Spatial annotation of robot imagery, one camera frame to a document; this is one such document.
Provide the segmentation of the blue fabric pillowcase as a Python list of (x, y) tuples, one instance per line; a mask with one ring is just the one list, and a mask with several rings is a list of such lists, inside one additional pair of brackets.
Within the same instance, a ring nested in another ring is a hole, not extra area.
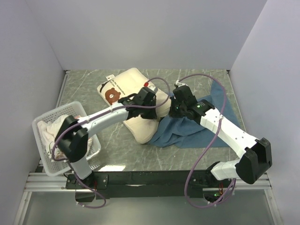
[[(224, 100), (223, 94), (220, 85), (213, 81), (210, 95), (199, 98), (198, 101), (207, 100), (221, 111)], [(226, 100), (223, 115), (240, 128), (240, 123), (238, 122), (228, 98)], [(186, 117), (170, 118), (167, 115), (161, 118), (156, 133), (147, 144), (161, 148), (170, 145), (175, 145), (178, 148), (205, 148), (213, 137), (214, 133)], [(217, 138), (211, 147), (221, 148), (228, 147), (228, 145), (220, 138)]]

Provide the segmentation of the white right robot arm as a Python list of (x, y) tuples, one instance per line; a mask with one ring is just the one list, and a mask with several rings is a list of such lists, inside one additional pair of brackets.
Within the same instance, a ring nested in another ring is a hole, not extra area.
[(254, 184), (272, 166), (271, 144), (267, 139), (247, 134), (207, 100), (197, 101), (185, 84), (175, 86), (169, 115), (186, 117), (217, 134), (239, 157), (233, 161), (216, 162), (208, 168), (206, 183), (211, 187), (218, 186), (222, 180), (235, 178)]

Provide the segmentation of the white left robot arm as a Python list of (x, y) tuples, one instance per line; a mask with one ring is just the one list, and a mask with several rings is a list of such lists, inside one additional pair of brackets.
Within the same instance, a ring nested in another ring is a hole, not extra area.
[(65, 119), (55, 138), (53, 150), (59, 148), (65, 154), (70, 168), (77, 175), (77, 183), (82, 188), (89, 188), (94, 182), (92, 170), (85, 157), (88, 139), (115, 123), (134, 117), (155, 119), (157, 91), (155, 86), (142, 87), (137, 94), (123, 97), (97, 113), (81, 119), (74, 119), (72, 116)]

